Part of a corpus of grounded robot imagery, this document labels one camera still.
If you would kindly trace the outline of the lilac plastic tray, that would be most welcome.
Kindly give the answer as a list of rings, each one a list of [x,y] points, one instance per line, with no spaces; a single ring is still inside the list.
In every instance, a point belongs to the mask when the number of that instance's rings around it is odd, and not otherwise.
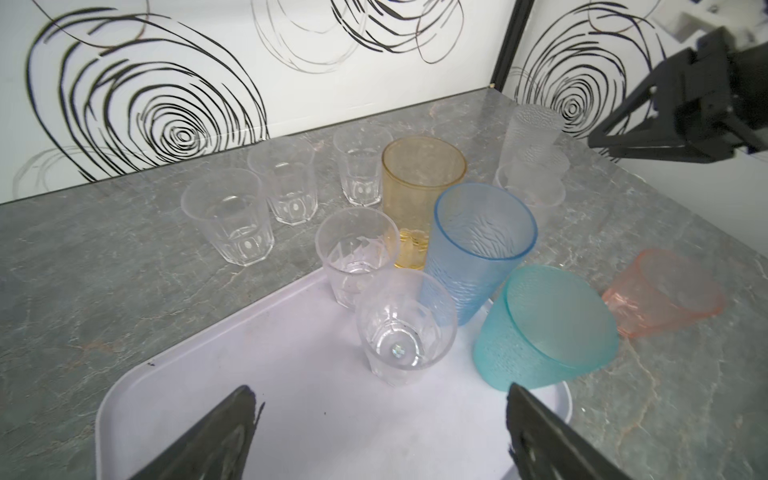
[[[96,475],[127,479],[240,386],[261,414],[248,479],[514,479],[506,397],[479,376],[462,326],[447,356],[393,387],[353,313],[315,271],[140,363],[96,419]]]

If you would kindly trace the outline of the teal plastic cup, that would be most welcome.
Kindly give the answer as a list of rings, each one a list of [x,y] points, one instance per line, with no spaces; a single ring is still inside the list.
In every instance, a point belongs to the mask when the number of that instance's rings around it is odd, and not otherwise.
[[[482,379],[529,390],[598,370],[617,354],[619,334],[601,296],[580,276],[545,265],[514,270],[474,343]]]

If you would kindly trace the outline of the clear glass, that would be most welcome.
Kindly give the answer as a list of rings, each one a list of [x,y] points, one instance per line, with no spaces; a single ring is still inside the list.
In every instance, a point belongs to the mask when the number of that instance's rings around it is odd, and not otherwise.
[[[351,207],[331,214],[320,224],[315,247],[335,300],[353,309],[376,275],[394,266],[400,234],[385,213]]]
[[[264,187],[249,170],[219,169],[194,180],[181,196],[181,207],[231,264],[256,264],[275,245]]]
[[[355,322],[371,372],[392,386],[418,381],[448,354],[458,331],[448,291],[412,269],[378,274],[357,301]]]
[[[382,197],[382,153],[393,141],[390,132],[373,124],[347,125],[333,135],[341,187],[353,205],[368,207]]]
[[[315,150],[308,141],[284,136],[262,141],[248,152],[248,167],[264,185],[269,206],[280,223],[299,225],[318,208]]]

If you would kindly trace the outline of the yellow plastic cup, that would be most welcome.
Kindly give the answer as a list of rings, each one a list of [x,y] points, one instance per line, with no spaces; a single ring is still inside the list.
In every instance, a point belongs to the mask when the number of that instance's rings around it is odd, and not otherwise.
[[[400,235],[399,268],[424,268],[438,197],[460,183],[467,161],[455,146],[429,136],[409,136],[382,153],[382,211]]]

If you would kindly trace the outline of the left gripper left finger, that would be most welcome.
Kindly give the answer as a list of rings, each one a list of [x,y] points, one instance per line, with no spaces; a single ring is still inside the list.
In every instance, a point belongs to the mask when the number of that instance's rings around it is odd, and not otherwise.
[[[240,479],[264,406],[241,385],[135,479]]]

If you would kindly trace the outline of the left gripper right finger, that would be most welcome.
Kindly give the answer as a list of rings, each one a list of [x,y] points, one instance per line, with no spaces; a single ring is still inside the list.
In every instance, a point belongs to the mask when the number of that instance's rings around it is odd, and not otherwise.
[[[523,386],[507,396],[509,453],[522,479],[621,479],[629,476]]]

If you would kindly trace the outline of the blue plastic cup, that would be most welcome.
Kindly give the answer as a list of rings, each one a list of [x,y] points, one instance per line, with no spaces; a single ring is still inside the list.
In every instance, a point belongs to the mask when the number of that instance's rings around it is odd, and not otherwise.
[[[538,226],[511,193],[484,183],[461,183],[437,199],[424,271],[454,300],[466,324],[533,250]]]

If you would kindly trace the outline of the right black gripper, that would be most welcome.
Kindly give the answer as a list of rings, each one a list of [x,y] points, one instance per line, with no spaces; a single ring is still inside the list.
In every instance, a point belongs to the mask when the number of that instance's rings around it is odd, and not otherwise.
[[[646,102],[656,111],[635,129],[614,127]],[[612,157],[687,163],[767,151],[767,44],[737,50],[724,28],[659,63],[588,136]]]

